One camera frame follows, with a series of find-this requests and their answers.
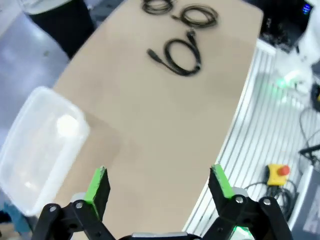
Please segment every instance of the coiled cable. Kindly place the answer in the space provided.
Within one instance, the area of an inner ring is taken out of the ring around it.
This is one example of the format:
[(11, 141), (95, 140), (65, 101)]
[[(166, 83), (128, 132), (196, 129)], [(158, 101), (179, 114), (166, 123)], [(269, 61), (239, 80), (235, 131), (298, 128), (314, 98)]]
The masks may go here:
[(143, 11), (151, 15), (163, 15), (169, 13), (174, 8), (174, 0), (161, 0), (162, 3), (154, 4), (159, 1), (160, 0), (143, 0)]
[[(168, 68), (169, 70), (171, 70), (175, 74), (178, 74), (178, 75), (184, 76), (184, 77), (193, 76), (197, 72), (199, 72), (201, 69), (201, 56), (200, 56), (200, 52), (199, 52), (199, 49), (198, 49), (198, 46), (196, 43), (196, 39), (195, 39), (195, 36), (196, 36), (195, 31), (189, 30), (186, 33), (186, 36), (189, 39), (190, 43), (187, 41), (184, 41), (182, 39), (178, 39), (178, 38), (171, 39), (165, 43), (163, 50), (164, 50), (164, 56), (165, 56), (168, 64), (164, 63), (164, 61), (150, 48), (147, 50), (147, 54), (153, 60), (164, 65), (166, 68)], [(171, 48), (172, 44), (174, 44), (174, 43), (182, 44), (191, 50), (191, 52), (193, 53), (193, 55), (195, 57), (195, 62), (196, 62), (195, 66), (192, 70), (186, 70), (186, 69), (180, 67), (172, 59), (171, 54), (170, 54), (170, 48)]]
[[(198, 11), (202, 13), (206, 20), (197, 20), (190, 17), (188, 14), (192, 11)], [(214, 27), (218, 24), (218, 13), (212, 7), (202, 4), (192, 4), (184, 7), (179, 16), (171, 16), (175, 20), (180, 20), (185, 25), (194, 29), (204, 29)]]

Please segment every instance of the floor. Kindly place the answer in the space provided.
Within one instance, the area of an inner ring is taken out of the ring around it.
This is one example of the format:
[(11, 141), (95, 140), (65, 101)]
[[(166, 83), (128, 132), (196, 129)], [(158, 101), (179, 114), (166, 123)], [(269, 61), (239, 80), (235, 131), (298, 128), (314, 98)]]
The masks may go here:
[[(98, 26), (123, 0), (85, 0)], [(31, 91), (52, 87), (69, 60), (24, 15), (17, 0), (0, 0), (0, 147)]]
[[(92, 6), (90, 2), (87, 4), (93, 8), (98, 25), (103, 13), (120, 2), (114, 0), (114, 5), (110, 5), (96, 0)], [(2, 35), (0, 32), (0, 146), (30, 92), (37, 86), (52, 87), (68, 64), (67, 56), (56, 42), (22, 13), (7, 25)], [(289, 164), (290, 179), (295, 183), (300, 179), (297, 151), (305, 141), (299, 129), (299, 117), (305, 105), (286, 89), (270, 82), (273, 61), (273, 50), (258, 40), (233, 124), (218, 156), (232, 186), (245, 187), (261, 181), (267, 163)], [(306, 135), (310, 136), (320, 128), (319, 115), (307, 111), (303, 124)], [(311, 144), (319, 138), (315, 136)], [(264, 191), (262, 186), (257, 186), (248, 193), (257, 200)], [(201, 236), (217, 216), (205, 186), (184, 230)]]

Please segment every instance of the plastic container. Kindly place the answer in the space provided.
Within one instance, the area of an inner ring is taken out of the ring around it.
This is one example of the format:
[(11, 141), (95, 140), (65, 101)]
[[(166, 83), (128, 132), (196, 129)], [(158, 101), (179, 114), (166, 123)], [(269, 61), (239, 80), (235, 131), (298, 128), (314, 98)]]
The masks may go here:
[(52, 203), (86, 141), (83, 112), (46, 87), (22, 106), (0, 153), (0, 187), (26, 216)]

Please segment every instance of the beige tabletop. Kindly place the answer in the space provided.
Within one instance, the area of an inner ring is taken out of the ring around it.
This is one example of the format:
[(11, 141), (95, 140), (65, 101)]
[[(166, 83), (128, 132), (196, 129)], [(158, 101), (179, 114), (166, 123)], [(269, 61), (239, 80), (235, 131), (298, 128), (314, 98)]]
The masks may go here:
[[(219, 13), (216, 28), (196, 31), (201, 71), (176, 75), (162, 59), (171, 38), (187, 40), (188, 27), (170, 15), (120, 5), (85, 43), (55, 90), (85, 113), (91, 133), (61, 187), (66, 205), (85, 192), (94, 170), (108, 168), (111, 192), (103, 222), (119, 238), (132, 232), (177, 232), (187, 221), (232, 122), (259, 35), (262, 13), (240, 0), (178, 0)], [(172, 56), (192, 68), (183, 46)]]

